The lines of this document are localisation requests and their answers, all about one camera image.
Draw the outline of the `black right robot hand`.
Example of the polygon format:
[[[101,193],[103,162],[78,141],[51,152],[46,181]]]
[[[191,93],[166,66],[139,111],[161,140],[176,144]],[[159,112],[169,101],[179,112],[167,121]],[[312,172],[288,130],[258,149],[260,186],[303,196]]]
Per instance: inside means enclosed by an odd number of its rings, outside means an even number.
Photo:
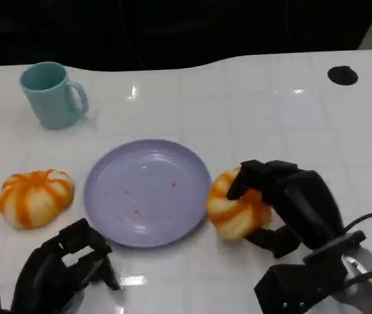
[[[344,234],[338,205],[316,171],[280,160],[245,161],[227,198],[239,200],[249,190],[260,192],[262,201],[284,222],[276,230],[259,228],[245,236],[247,241],[272,252],[275,258],[290,254],[300,244],[314,251]]]

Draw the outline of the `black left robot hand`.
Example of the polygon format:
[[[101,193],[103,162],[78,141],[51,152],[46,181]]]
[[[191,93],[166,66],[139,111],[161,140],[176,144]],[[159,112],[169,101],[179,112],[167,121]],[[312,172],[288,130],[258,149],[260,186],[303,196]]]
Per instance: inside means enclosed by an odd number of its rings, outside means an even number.
[[[102,281],[120,290],[111,252],[85,218],[65,227],[30,254],[16,282],[11,312],[65,313],[90,283]]]

